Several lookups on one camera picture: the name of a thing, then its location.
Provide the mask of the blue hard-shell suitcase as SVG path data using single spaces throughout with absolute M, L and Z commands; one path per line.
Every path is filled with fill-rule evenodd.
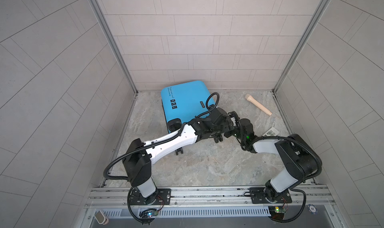
M 218 108 L 220 100 L 220 95 L 210 93 L 202 81 L 164 88 L 161 97 L 170 134 L 159 140 L 163 144 L 149 150 L 157 158 L 199 142 L 189 122 L 195 118 L 206 118 L 214 108 Z

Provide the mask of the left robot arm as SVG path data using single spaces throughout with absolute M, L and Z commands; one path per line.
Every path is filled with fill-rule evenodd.
M 168 154 L 195 144 L 201 140 L 214 139 L 222 142 L 222 135 L 232 136 L 239 124 L 236 112 L 225 112 L 222 108 L 213 108 L 206 118 L 196 117 L 188 123 L 161 138 L 142 142 L 134 140 L 127 152 L 107 165 L 103 176 L 107 180 L 125 180 L 132 188 L 139 190 L 146 203 L 153 203 L 158 188 L 152 179 L 152 165 Z

